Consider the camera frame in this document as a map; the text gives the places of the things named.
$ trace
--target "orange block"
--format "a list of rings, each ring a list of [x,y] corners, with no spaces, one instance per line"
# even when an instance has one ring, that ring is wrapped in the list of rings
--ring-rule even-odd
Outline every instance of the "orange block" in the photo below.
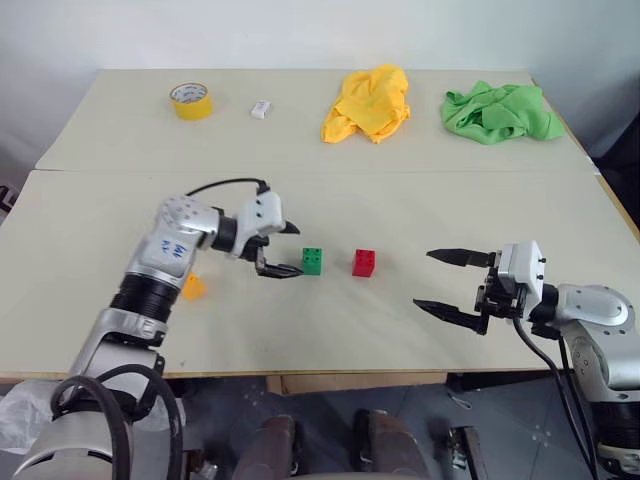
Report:
[[[207,293],[207,285],[195,273],[189,274],[184,287],[182,287],[182,296],[189,301],[194,301],[205,293]]]

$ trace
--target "white wall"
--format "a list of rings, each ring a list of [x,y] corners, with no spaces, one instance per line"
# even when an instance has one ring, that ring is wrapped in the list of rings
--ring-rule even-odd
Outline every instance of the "white wall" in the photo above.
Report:
[[[639,25],[638,0],[1,0],[0,178],[100,68],[527,69],[598,155],[638,110]]]

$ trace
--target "red block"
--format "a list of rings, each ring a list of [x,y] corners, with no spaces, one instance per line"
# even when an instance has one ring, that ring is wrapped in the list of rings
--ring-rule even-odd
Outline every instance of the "red block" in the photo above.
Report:
[[[356,250],[356,255],[353,257],[351,275],[354,277],[370,277],[374,268],[376,268],[376,251]]]

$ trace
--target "green cloth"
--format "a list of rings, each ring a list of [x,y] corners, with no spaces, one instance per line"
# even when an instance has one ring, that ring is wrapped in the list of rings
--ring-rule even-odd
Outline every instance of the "green cloth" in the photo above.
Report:
[[[447,92],[442,123],[447,130],[485,145],[522,135],[548,140],[564,134],[558,116],[542,109],[542,90],[533,85],[491,88],[479,81],[468,95]]]

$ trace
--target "green block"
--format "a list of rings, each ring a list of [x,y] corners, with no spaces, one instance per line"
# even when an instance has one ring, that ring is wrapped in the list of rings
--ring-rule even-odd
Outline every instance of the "green block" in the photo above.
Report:
[[[322,249],[302,249],[302,271],[305,275],[320,275],[322,273]]]

